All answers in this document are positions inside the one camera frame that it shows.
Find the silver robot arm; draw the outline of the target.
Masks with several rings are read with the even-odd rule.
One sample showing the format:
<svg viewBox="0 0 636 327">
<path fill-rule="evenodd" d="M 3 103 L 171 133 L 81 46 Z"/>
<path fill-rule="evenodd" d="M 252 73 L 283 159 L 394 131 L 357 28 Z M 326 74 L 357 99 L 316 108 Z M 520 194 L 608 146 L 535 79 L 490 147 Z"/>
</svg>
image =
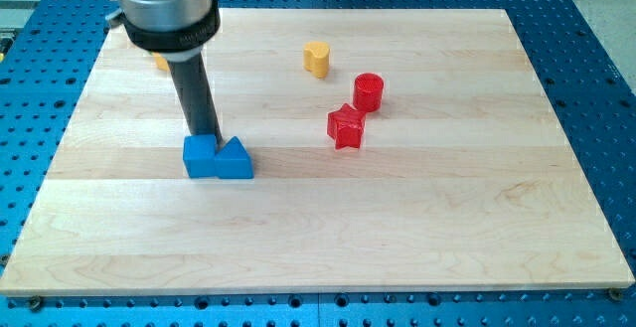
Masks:
<svg viewBox="0 0 636 327">
<path fill-rule="evenodd" d="M 135 46 L 184 63 L 202 52 L 221 26 L 218 0 L 111 0 L 118 8 L 106 16 L 123 26 Z"/>
</svg>

